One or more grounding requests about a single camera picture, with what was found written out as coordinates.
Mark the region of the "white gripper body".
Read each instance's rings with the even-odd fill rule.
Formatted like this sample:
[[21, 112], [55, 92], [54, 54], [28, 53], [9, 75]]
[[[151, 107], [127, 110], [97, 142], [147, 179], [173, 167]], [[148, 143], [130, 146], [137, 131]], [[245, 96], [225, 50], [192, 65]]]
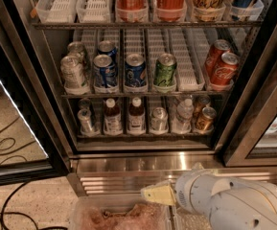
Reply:
[[208, 215], [211, 198], [223, 190], [223, 180], [207, 170], [183, 173], [175, 182], [179, 205], [192, 214]]

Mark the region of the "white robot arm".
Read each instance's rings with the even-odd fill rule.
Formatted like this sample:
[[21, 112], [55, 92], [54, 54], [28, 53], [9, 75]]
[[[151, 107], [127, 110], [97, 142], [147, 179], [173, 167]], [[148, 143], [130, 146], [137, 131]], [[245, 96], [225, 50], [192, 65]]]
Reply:
[[277, 186], [219, 176], [196, 163], [174, 184], [162, 181], [141, 190], [144, 200], [178, 205], [206, 217], [213, 230], [277, 230]]

